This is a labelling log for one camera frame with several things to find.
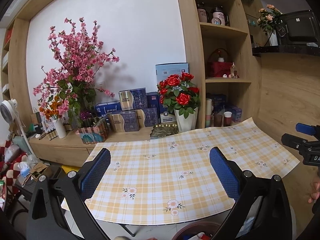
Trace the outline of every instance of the potted plant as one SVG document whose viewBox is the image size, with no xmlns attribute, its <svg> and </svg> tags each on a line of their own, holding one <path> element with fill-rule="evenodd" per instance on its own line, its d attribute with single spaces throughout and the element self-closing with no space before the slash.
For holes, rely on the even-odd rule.
<svg viewBox="0 0 320 240">
<path fill-rule="evenodd" d="M 160 103 L 168 112 L 174 112 L 180 132 L 196 128 L 200 98 L 199 88 L 191 82 L 193 78 L 189 73 L 174 74 L 157 85 Z"/>
<path fill-rule="evenodd" d="M 278 40 L 275 32 L 276 23 L 274 22 L 274 17 L 282 15 L 282 12 L 280 12 L 272 4 L 267 4 L 267 8 L 269 8 L 270 11 L 267 11 L 265 8 L 261 8 L 259 10 L 260 18 L 257 20 L 257 22 L 258 22 L 258 25 L 265 32 L 265 34 L 271 37 L 270 44 L 271 46 L 274 46 L 274 45 L 278 45 Z"/>
<path fill-rule="evenodd" d="M 38 105 L 46 108 L 53 99 L 53 95 L 58 95 L 63 101 L 60 106 L 61 115 L 63 111 L 68 112 L 69 118 L 76 118 L 78 127 L 86 127 L 85 120 L 94 117 L 94 101 L 96 91 L 104 92 L 113 97 L 114 93 L 104 88 L 95 88 L 94 77 L 97 71 L 105 65 L 105 62 L 118 62 L 119 57 L 114 55 L 115 49 L 110 53 L 102 52 L 103 42 L 97 38 L 97 21 L 94 21 L 92 36 L 88 35 L 84 18 L 79 18 L 81 29 L 76 33 L 76 23 L 71 19 L 65 19 L 65 23 L 71 25 L 71 33 L 66 34 L 63 30 L 58 35 L 55 33 L 55 26 L 50 28 L 48 37 L 49 48 L 54 53 L 54 59 L 61 63 L 61 68 L 51 69 L 49 72 L 41 69 L 45 73 L 45 78 L 33 90 L 33 94 L 41 94 Z M 59 45 L 64 47 L 60 52 Z"/>
<path fill-rule="evenodd" d="M 59 138 L 64 138 L 67 133 L 64 128 L 61 117 L 68 110 L 68 106 L 66 106 L 67 100 L 61 99 L 58 95 L 51 95 L 39 108 L 39 111 L 42 115 L 46 117 L 46 119 L 53 119 L 54 127 L 57 131 Z"/>
</svg>

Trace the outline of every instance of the table leg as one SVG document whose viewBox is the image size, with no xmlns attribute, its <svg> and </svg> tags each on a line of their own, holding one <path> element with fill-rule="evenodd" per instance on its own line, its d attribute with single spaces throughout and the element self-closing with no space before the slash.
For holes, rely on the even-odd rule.
<svg viewBox="0 0 320 240">
<path fill-rule="evenodd" d="M 127 228 L 127 225 L 124 225 L 124 224 L 119 224 L 125 231 L 127 231 L 127 233 L 130 234 L 130 236 L 132 237 L 135 237 L 136 234 L 135 233 L 132 233 L 128 228 Z"/>
</svg>

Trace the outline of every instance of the red rose bouquet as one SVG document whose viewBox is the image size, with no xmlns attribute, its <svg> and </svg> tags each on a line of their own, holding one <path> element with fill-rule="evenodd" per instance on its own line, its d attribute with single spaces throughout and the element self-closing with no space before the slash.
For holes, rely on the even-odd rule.
<svg viewBox="0 0 320 240">
<path fill-rule="evenodd" d="M 160 103 L 167 107 L 170 113 L 179 110 L 179 115 L 187 119 L 200 105 L 199 88 L 191 82 L 193 78 L 189 73 L 182 73 L 181 76 L 174 74 L 157 85 Z"/>
</svg>

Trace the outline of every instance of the perfume bottle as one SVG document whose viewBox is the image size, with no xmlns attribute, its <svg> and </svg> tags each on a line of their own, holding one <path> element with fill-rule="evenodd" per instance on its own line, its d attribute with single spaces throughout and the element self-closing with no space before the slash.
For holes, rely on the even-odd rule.
<svg viewBox="0 0 320 240">
<path fill-rule="evenodd" d="M 233 62 L 232 63 L 232 66 L 230 68 L 230 74 L 231 74 L 231 78 L 237 78 L 237 68 L 236 68 L 236 65 L 235 63 Z"/>
</svg>

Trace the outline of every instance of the blue gripper pad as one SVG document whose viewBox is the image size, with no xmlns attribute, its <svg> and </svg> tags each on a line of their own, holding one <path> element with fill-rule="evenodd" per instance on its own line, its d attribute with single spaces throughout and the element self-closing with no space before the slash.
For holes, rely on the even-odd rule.
<svg viewBox="0 0 320 240">
<path fill-rule="evenodd" d="M 211 149 L 209 158 L 228 197 L 237 202 L 240 197 L 240 183 L 227 164 L 227 159 L 217 147 Z"/>
<path fill-rule="evenodd" d="M 316 130 L 311 125 L 306 125 L 306 124 L 299 123 L 299 122 L 296 125 L 296 131 L 304 133 L 304 134 L 308 134 L 308 135 L 315 135 L 316 134 Z"/>
<path fill-rule="evenodd" d="M 111 162 L 111 154 L 103 148 L 93 161 L 86 162 L 79 170 L 80 197 L 83 201 L 91 198 Z"/>
</svg>

